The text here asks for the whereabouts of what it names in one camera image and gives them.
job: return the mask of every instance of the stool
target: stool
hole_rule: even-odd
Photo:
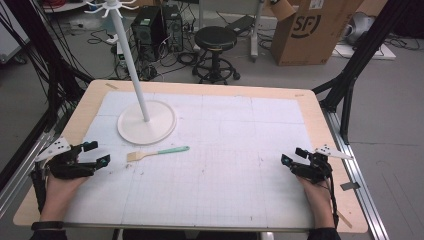
[[[193,75],[200,77],[199,83],[224,81],[224,84],[228,85],[227,78],[231,75],[234,80],[240,79],[240,74],[233,65],[219,57],[221,53],[232,49],[237,44],[237,35],[233,30],[216,26],[204,27],[196,33],[194,42],[205,51],[192,70]],[[212,57],[205,57],[208,51],[212,53]],[[212,60],[210,67],[204,65],[208,60]],[[206,70],[206,73],[200,73],[200,69]]]

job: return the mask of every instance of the stool caster wheel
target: stool caster wheel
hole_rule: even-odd
[[[233,78],[234,78],[234,80],[239,80],[240,79],[240,73],[238,73],[238,72],[233,73]]]

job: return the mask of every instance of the hand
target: hand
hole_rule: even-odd
[[[41,221],[63,221],[69,203],[74,198],[78,187],[88,178],[63,180],[49,174],[47,179],[46,202],[41,212]]]
[[[315,219],[315,228],[334,228],[331,210],[331,197],[325,181],[312,184],[307,179],[296,176],[303,185]]]

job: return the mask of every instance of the teal brush handle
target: teal brush handle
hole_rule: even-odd
[[[189,146],[170,148],[170,149],[158,151],[158,154],[173,153],[173,152],[184,152],[184,151],[187,151],[189,149],[190,149]]]

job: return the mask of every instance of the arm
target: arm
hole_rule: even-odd
[[[46,202],[41,212],[39,222],[62,222],[69,204],[77,193],[78,187],[86,180],[87,178],[62,180],[50,174],[47,180]],[[48,239],[66,240],[65,230],[58,228],[43,228],[35,230],[31,237],[31,240]]]
[[[340,240],[334,225],[331,197],[326,183],[323,181],[312,184],[304,178],[297,179],[305,189],[315,220],[315,229],[310,231],[308,240]]]

